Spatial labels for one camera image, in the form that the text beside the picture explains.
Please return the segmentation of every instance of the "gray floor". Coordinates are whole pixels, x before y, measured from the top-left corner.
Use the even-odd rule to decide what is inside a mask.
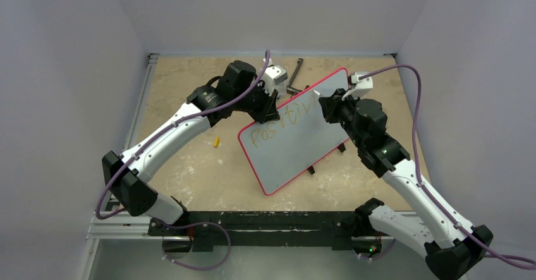
[[[182,261],[210,265],[225,252],[191,253]],[[162,260],[160,241],[106,241],[99,246],[91,279],[436,279],[424,259],[397,243],[371,264],[353,252],[320,247],[234,247],[212,271],[191,271]]]

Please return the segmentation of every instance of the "beige table surface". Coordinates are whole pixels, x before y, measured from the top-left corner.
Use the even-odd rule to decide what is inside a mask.
[[[262,60],[252,58],[160,57],[138,141],[169,119],[196,87],[222,75],[235,59],[256,67],[262,64]],[[274,58],[276,64],[283,62],[289,78],[296,60]],[[340,67],[349,72],[374,71],[392,64],[393,58],[304,58],[293,86],[303,89]],[[366,97],[382,103],[389,117],[387,131],[412,153],[412,118],[398,71],[375,76],[374,89]],[[287,98],[285,95],[278,104]],[[315,164],[314,175],[305,172],[275,194],[265,196],[237,139],[238,131],[251,122],[247,114],[234,112],[186,144],[160,168],[150,185],[181,200],[189,210],[354,210],[371,197],[394,210],[411,210],[402,197],[361,164],[350,141],[346,142],[346,152],[334,151]],[[215,137],[220,138],[218,148],[213,146]],[[422,171],[428,177],[425,165]]]

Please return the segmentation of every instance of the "red border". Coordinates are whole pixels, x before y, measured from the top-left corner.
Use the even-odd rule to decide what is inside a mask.
[[[330,76],[335,75],[336,73],[338,73],[338,72],[341,71],[341,70],[345,70],[345,72],[346,72],[346,76],[348,76],[348,70],[347,70],[345,67],[341,67],[341,68],[339,68],[338,70],[333,71],[332,73],[330,73],[329,75],[327,75],[325,78],[319,80],[319,81],[316,82],[315,84],[313,84],[313,85],[307,87],[306,89],[302,90],[302,92],[300,92],[299,94],[295,95],[294,97],[288,99],[286,102],[282,103],[282,104],[281,104],[280,106],[278,106],[277,108],[279,109],[279,108],[285,106],[286,104],[289,104],[290,102],[292,102],[292,100],[294,100],[295,98],[301,96],[301,95],[304,94],[307,90],[311,89],[312,87],[315,87],[315,86],[318,85],[320,82],[324,81],[325,79],[329,78]],[[288,183],[290,183],[290,181],[296,179],[297,176],[301,175],[301,174],[302,174],[304,171],[306,171],[310,166],[309,166],[308,168],[304,169],[303,171],[301,171],[301,172],[300,172],[299,174],[297,174],[294,178],[288,180],[287,183],[281,185],[281,187],[279,187],[279,188],[278,188],[277,190],[275,190],[273,193],[266,193],[266,191],[264,190],[264,186],[262,186],[262,183],[261,183],[260,180],[259,180],[259,176],[257,175],[257,172],[255,171],[255,168],[253,167],[253,164],[252,164],[252,162],[251,162],[251,160],[250,160],[250,157],[249,157],[248,153],[246,152],[246,148],[244,148],[244,145],[242,144],[242,141],[240,141],[240,134],[242,134],[242,132],[243,132],[244,130],[246,130],[248,127],[252,126],[253,124],[255,124],[255,122],[251,122],[250,124],[244,126],[244,128],[242,128],[242,129],[238,132],[238,136],[237,136],[237,138],[238,138],[238,142],[240,143],[240,146],[242,147],[242,150],[244,151],[244,154],[246,155],[246,158],[248,159],[248,162],[250,163],[250,166],[251,166],[251,168],[253,169],[253,173],[255,173],[255,177],[257,178],[257,181],[259,182],[260,188],[262,189],[262,193],[264,193],[264,195],[271,196],[271,195],[275,194],[277,191],[279,191],[280,189],[282,189],[285,185],[287,185]],[[325,156],[329,155],[329,153],[332,152],[333,150],[336,150],[337,147],[335,147],[334,149],[330,150],[327,154],[323,155],[320,159],[316,160],[311,166],[315,165],[318,161],[322,160]]]

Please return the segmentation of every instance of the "whiteboard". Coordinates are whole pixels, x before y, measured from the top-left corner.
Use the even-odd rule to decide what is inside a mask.
[[[313,93],[329,97],[337,88],[348,88],[346,68],[280,105],[279,121],[253,122],[240,130],[238,141],[265,195],[278,191],[348,139],[340,125],[326,123]]]

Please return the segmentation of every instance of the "gray wall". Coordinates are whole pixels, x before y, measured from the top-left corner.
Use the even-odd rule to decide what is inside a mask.
[[[0,279],[74,279],[145,51],[117,0],[0,0]]]
[[[396,52],[427,0],[119,0],[150,52]]]
[[[493,247],[536,258],[536,0],[429,0],[397,61],[423,76],[419,137],[434,186]],[[415,78],[402,71],[410,105]],[[495,259],[470,279],[534,279]]]

